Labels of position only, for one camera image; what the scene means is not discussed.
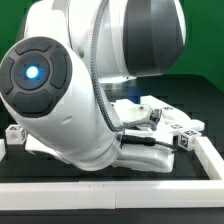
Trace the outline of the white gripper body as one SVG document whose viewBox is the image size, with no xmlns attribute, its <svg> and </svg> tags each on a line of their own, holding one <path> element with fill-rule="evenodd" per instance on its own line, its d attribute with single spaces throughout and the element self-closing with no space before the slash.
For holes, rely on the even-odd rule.
<svg viewBox="0 0 224 224">
<path fill-rule="evenodd" d="M 114 167 L 169 173 L 174 164 L 173 135 L 159 131 L 126 130 Z"/>
</svg>

